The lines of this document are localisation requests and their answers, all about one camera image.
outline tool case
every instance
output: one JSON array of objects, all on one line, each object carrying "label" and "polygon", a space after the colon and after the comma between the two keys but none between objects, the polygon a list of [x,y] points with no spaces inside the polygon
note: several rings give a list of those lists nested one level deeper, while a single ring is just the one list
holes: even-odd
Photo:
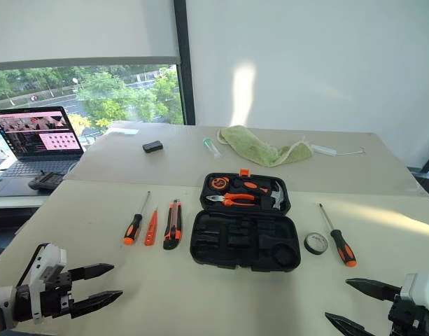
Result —
[{"label": "tool case", "polygon": [[[247,198],[235,199],[238,194]],[[195,217],[190,243],[197,263],[259,272],[290,272],[300,264],[297,230],[285,216],[290,201],[283,180],[245,169],[212,173],[205,178],[200,203],[204,210]]]}]

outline hammer head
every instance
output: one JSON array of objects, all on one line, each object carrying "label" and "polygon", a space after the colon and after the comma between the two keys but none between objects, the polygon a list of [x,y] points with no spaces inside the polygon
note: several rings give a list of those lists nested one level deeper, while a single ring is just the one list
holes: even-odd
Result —
[{"label": "hammer head", "polygon": [[278,182],[275,182],[276,186],[278,187],[278,191],[272,191],[272,194],[270,195],[271,198],[275,200],[275,203],[273,204],[274,209],[281,210],[281,202],[284,201],[284,192],[283,188],[279,185]]}]

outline green towel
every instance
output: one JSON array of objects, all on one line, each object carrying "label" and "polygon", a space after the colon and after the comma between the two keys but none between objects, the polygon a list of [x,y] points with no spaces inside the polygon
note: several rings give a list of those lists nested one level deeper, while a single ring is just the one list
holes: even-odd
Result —
[{"label": "green towel", "polygon": [[259,140],[244,126],[232,126],[218,130],[218,140],[222,144],[229,144],[243,158],[264,167],[297,162],[312,156],[309,144],[304,141],[276,148]]}]

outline laptop keyboard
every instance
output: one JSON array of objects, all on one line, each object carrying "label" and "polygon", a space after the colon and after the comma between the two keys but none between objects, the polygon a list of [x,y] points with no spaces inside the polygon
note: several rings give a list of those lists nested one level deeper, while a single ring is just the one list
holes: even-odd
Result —
[{"label": "laptop keyboard", "polygon": [[66,174],[69,167],[76,163],[75,160],[68,161],[17,161],[8,168],[3,177],[23,177],[23,176],[36,176],[43,170],[45,173],[53,172],[58,174]]}]

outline window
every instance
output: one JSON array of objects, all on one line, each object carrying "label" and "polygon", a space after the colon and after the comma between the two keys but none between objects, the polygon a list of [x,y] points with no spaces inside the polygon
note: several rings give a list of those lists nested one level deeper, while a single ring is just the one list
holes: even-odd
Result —
[{"label": "window", "polygon": [[[0,71],[0,109],[63,106],[88,146],[117,120],[183,124],[176,65]],[[10,154],[0,136],[0,151]]]}]

